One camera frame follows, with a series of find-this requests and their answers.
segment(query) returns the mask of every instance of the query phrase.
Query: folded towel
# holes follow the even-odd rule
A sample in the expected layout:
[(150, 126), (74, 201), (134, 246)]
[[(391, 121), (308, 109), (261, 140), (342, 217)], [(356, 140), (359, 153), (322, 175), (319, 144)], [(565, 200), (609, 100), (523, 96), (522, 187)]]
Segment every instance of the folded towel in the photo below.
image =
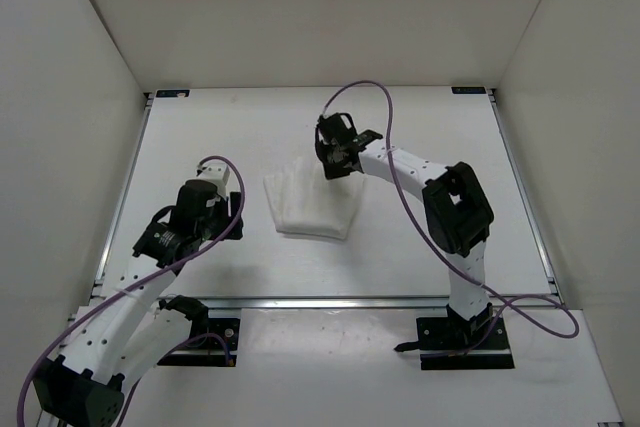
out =
[(299, 157), (264, 178), (271, 216), (281, 233), (344, 240), (358, 209), (364, 175), (326, 180), (315, 158)]

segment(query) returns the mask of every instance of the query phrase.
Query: black clamp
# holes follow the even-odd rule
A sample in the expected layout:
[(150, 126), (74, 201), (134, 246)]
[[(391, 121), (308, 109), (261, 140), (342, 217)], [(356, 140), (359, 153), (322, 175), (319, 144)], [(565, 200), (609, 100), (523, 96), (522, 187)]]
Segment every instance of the black clamp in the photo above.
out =
[(447, 304), (447, 320), (449, 321), (450, 331), (459, 338), (464, 345), (471, 346), (477, 342), (486, 332), (491, 319), (493, 319), (493, 305), (487, 303), (484, 310), (469, 320), (462, 317), (449, 304)]
[[(229, 227), (240, 209), (241, 200), (240, 192), (231, 192), (227, 200), (218, 195), (213, 183), (188, 180), (180, 188), (176, 205), (164, 207), (153, 216), (133, 246), (133, 256), (147, 255), (157, 260), (156, 265), (162, 268), (197, 252), (203, 242), (219, 236)], [(161, 222), (167, 214), (171, 214), (169, 221)], [(240, 219), (225, 239), (241, 239), (242, 229)]]
[[(497, 319), (466, 339), (448, 317), (416, 319), (418, 340), (396, 346), (396, 352), (420, 351), (420, 370), (496, 370), (513, 369), (515, 363), (504, 319)], [(478, 344), (486, 334), (486, 339)]]
[(172, 353), (158, 362), (158, 365), (180, 365), (199, 367), (234, 367), (237, 362), (237, 353), (232, 353), (238, 349), (240, 338), (240, 319), (233, 317), (211, 318), (209, 309), (198, 299), (178, 295), (169, 301), (160, 300), (160, 308), (164, 310), (175, 310), (184, 314), (187, 320), (191, 321), (189, 338), (198, 337), (203, 334), (217, 334), (219, 339), (226, 344), (229, 350), (229, 362), (226, 361), (222, 353), (212, 354), (211, 350), (219, 351), (221, 345), (219, 339), (205, 338), (197, 345), (186, 345), (181, 350), (191, 350), (191, 355), (180, 355)]
[(377, 139), (382, 139), (382, 135), (373, 130), (358, 134), (353, 118), (347, 113), (321, 115), (316, 124), (315, 147), (325, 178), (338, 179), (361, 170), (358, 154)]

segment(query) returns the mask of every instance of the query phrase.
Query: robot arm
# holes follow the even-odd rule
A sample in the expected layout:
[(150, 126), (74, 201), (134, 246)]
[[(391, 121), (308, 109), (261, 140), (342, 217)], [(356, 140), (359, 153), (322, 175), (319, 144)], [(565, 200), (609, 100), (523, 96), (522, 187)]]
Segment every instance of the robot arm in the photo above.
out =
[[(357, 133), (349, 114), (321, 116), (316, 126), (316, 154), (325, 177), (335, 179), (361, 172), (394, 183), (389, 151), (382, 135)], [(402, 189), (425, 208), (429, 234), (447, 259), (469, 277), (484, 282), (484, 250), (493, 211), (470, 166), (429, 162), (391, 147)], [(491, 304), (480, 286), (449, 271), (451, 294), (447, 313), (468, 341), (491, 320)]]
[[(134, 246), (131, 262), (114, 292), (196, 252), (225, 230), (237, 214), (240, 194), (226, 196), (229, 168), (211, 164), (180, 189), (175, 206), (161, 209)], [(162, 218), (171, 214), (168, 222)], [(242, 237), (242, 221), (227, 239)], [(177, 296), (136, 332), (162, 292), (179, 275), (170, 271), (142, 285), (90, 319), (55, 359), (43, 362), (34, 378), (46, 412), (75, 427), (108, 427), (125, 394), (167, 352), (187, 340), (194, 324), (208, 321), (198, 300)]]

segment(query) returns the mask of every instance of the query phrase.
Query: purple cable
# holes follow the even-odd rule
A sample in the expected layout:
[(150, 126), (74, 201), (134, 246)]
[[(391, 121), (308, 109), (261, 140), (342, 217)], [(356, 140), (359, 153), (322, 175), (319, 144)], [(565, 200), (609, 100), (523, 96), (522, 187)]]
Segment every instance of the purple cable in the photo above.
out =
[(44, 352), (42, 352), (42, 354), (40, 354), (38, 359), (34, 362), (33, 366), (29, 370), (29, 373), (27, 374), (27, 376), (26, 376), (26, 378), (24, 380), (24, 383), (22, 384), (22, 388), (20, 389), (20, 395), (18, 396), (18, 408), (17, 408), (17, 411), (16, 411), (18, 427), (26, 427), (25, 420), (24, 420), (24, 407), (25, 407), (25, 402), (27, 400), (27, 392), (29, 391), (29, 385), (33, 381), (33, 378), (35, 377), (36, 371), (38, 370), (38, 367), (44, 361), (44, 359), (46, 359), (47, 356), (49, 354), (51, 354), (51, 352), (53, 352), (54, 349), (58, 345), (60, 345), (60, 343), (65, 338), (67, 338), (69, 336), (69, 334), (71, 334), (71, 332), (76, 330), (78, 327), (80, 327), (87, 320), (91, 319), (93, 316), (95, 316), (99, 312), (102, 312), (107, 307), (109, 307), (110, 305), (113, 305), (115, 302), (117, 302), (118, 300), (123, 298), (125, 295), (127, 295), (128, 292), (133, 292), (134, 290), (138, 289), (140, 286), (151, 282), (152, 280), (160, 277), (161, 275), (166, 274), (167, 272), (178, 270), (178, 269), (182, 268), (187, 262), (189, 262), (189, 261), (191, 261), (191, 260), (193, 260), (193, 259), (195, 259), (197, 257), (200, 257), (201, 255), (205, 254), (206, 252), (211, 250), (218, 242), (220, 242), (227, 235), (229, 235), (229, 232), (231, 232), (231, 230), (236, 226), (236, 224), (240, 220), (240, 216), (242, 215), (242, 211), (244, 210), (244, 202), (245, 202), (244, 181), (242, 180), (242, 176), (240, 175), (240, 172), (238, 171), (237, 167), (229, 159), (227, 159), (226, 157), (222, 157), (220, 155), (211, 155), (209, 157), (205, 157), (204, 159), (202, 159), (198, 163), (198, 166), (202, 166), (206, 162), (209, 162), (209, 161), (212, 161), (212, 160), (220, 160), (220, 161), (224, 162), (225, 164), (227, 164), (229, 166), (229, 168), (231, 170), (233, 170), (233, 173), (235, 174), (236, 178), (238, 179), (238, 184), (240, 186), (240, 206), (238, 208), (238, 212), (236, 213), (235, 217), (233, 218), (233, 220), (231, 221), (229, 226), (226, 229), (224, 229), (222, 231), (222, 233), (218, 237), (213, 239), (207, 246), (203, 247), (201, 250), (199, 250), (197, 252), (194, 252), (193, 254), (185, 257), (184, 259), (181, 259), (181, 260), (179, 260), (179, 261), (177, 261), (177, 262), (175, 262), (175, 263), (173, 263), (171, 265), (168, 265), (163, 269), (158, 269), (157, 272), (154, 272), (151, 275), (143, 277), (142, 279), (140, 279), (140, 280), (134, 282), (133, 284), (131, 284), (129, 287), (127, 287), (123, 291), (117, 292), (116, 294), (114, 294), (113, 296), (109, 297), (108, 299), (105, 299), (101, 304), (99, 304), (96, 307), (94, 307), (93, 309), (91, 309), (89, 312), (87, 312), (85, 315), (83, 315), (80, 319), (76, 320), (73, 324), (71, 324), (69, 327), (67, 327), (58, 337), (56, 337), (56, 339), (53, 342), (51, 342), (51, 344), (49, 344), (49, 346), (46, 349), (44, 349)]
[[(195, 342), (196, 340), (208, 339), (208, 338), (216, 339), (218, 343), (222, 346), (222, 350), (224, 351), (225, 362), (227, 365), (229, 365), (229, 363), (231, 362), (231, 356), (229, 355), (229, 347), (227, 346), (226, 342), (222, 340), (222, 337), (220, 337), (218, 334), (214, 334), (213, 332), (191, 337), (190, 339), (187, 339), (184, 342), (181, 342), (178, 345), (176, 345), (173, 349), (167, 352), (167, 355), (171, 355), (176, 350), (181, 349), (182, 347), (186, 347), (187, 345)], [(140, 380), (138, 380), (135, 384), (133, 384), (133, 386), (131, 386), (129, 395), (127, 395), (127, 400), (125, 401), (124, 406), (122, 407), (122, 411), (120, 412), (120, 418), (118, 419), (118, 423), (116, 424), (116, 427), (122, 427), (124, 418), (127, 415), (127, 412), (129, 411), (129, 406), (131, 405), (131, 401), (133, 400), (133, 394), (136, 393), (136, 389), (138, 388), (138, 384), (140, 383)]]
[[(420, 226), (420, 223), (416, 219), (415, 215), (413, 215), (413, 212), (411, 211), (411, 208), (409, 207), (409, 203), (407, 202), (407, 198), (406, 198), (406, 196), (404, 194), (404, 190), (402, 190), (402, 184), (400, 183), (400, 179), (398, 178), (398, 174), (396, 172), (396, 168), (395, 168), (395, 165), (394, 165), (394, 162), (393, 162), (393, 150), (391, 149), (391, 127), (392, 127), (392, 124), (393, 124), (393, 101), (391, 100), (391, 94), (389, 93), (389, 90), (384, 85), (382, 85), (381, 83), (376, 82), (374, 80), (358, 80), (356, 82), (352, 82), (350, 84), (347, 84), (347, 85), (345, 85), (344, 87), (339, 89), (335, 94), (333, 94), (331, 96), (331, 98), (327, 101), (327, 103), (325, 104), (324, 108), (322, 109), (322, 115), (325, 115), (325, 113), (327, 112), (327, 109), (329, 108), (331, 103), (341, 93), (343, 93), (347, 89), (350, 89), (351, 87), (355, 87), (356, 85), (363, 85), (363, 84), (365, 84), (365, 85), (374, 85), (376, 87), (379, 87), (384, 92), (384, 95), (387, 98), (387, 105), (389, 107), (389, 117), (388, 117), (388, 120), (387, 120), (387, 132), (386, 132), (386, 136), (385, 136), (385, 144), (386, 144), (385, 147), (387, 149), (387, 158), (389, 159), (389, 168), (391, 170), (391, 177), (393, 178), (393, 184), (395, 185), (396, 191), (398, 192), (398, 196), (400, 197), (400, 202), (402, 203), (402, 207), (404, 208), (405, 212), (409, 216), (409, 220), (411, 220), (411, 223), (413, 224), (415, 229), (418, 231), (418, 234), (420, 234), (420, 237), (422, 237), (422, 239), (426, 242), (426, 244), (429, 246), (429, 248), (436, 255), (436, 257), (438, 257), (438, 259), (440, 259), (440, 261), (442, 261), (442, 263), (444, 265), (446, 265), (449, 270), (451, 270), (453, 273), (455, 273), (459, 277), (462, 277), (467, 282), (469, 282), (469, 283), (471, 283), (473, 285), (477, 285), (479, 287), (482, 287), (489, 294), (491, 294), (493, 297), (495, 297), (496, 299), (500, 300), (503, 303), (502, 307), (500, 307), (500, 309), (498, 309), (498, 311), (496, 312), (496, 315), (494, 316), (493, 320), (489, 324), (489, 327), (487, 328), (484, 336), (475, 345), (471, 346), (470, 348), (464, 349), (464, 350), (453, 351), (453, 352), (449, 352), (449, 353), (433, 354), (432, 356), (433, 357), (442, 357), (442, 356), (449, 356), (449, 355), (464, 355), (464, 354), (467, 354), (468, 352), (470, 352), (471, 350), (475, 349), (480, 344), (482, 344), (487, 339), (487, 337), (489, 337), (489, 335), (491, 334), (493, 328), (495, 327), (496, 323), (498, 322), (498, 319), (500, 318), (500, 315), (507, 308), (511, 308), (512, 310), (514, 310), (515, 312), (520, 314), (522, 317), (527, 319), (529, 322), (531, 322), (533, 325), (535, 325), (536, 327), (542, 329), (543, 331), (547, 332), (548, 334), (551, 334), (551, 335), (554, 335), (556, 337), (560, 337), (560, 338), (563, 338), (563, 339), (573, 339), (573, 338), (577, 337), (578, 334), (580, 333), (580, 324), (578, 323), (578, 320), (575, 318), (575, 316), (571, 313), (571, 311), (567, 307), (562, 305), (562, 303), (558, 302), (555, 299), (552, 299), (550, 297), (542, 295), (542, 294), (523, 294), (523, 295), (518, 295), (516, 297), (513, 297), (511, 299), (507, 299), (505, 296), (499, 294), (498, 292), (496, 292), (494, 289), (492, 289), (488, 285), (483, 284), (482, 282), (477, 281), (473, 277), (468, 276), (463, 271), (458, 269), (455, 265), (453, 265), (451, 262), (449, 262), (449, 260), (442, 254), (442, 252), (440, 252), (440, 249), (438, 249), (438, 247), (436, 247), (436, 245), (433, 243), (433, 241), (425, 233), (425, 231)], [(539, 321), (537, 321), (536, 319), (531, 317), (529, 314), (524, 312), (522, 309), (520, 309), (519, 307), (514, 305), (514, 302), (517, 302), (517, 301), (523, 300), (523, 299), (539, 299), (539, 300), (543, 300), (545, 302), (549, 302), (554, 307), (562, 310), (564, 313), (567, 314), (567, 316), (569, 317), (571, 322), (573, 322), (574, 331), (571, 332), (570, 334), (565, 334), (565, 333), (557, 332), (557, 331), (555, 331), (553, 329), (550, 329), (546, 325), (540, 323)]]

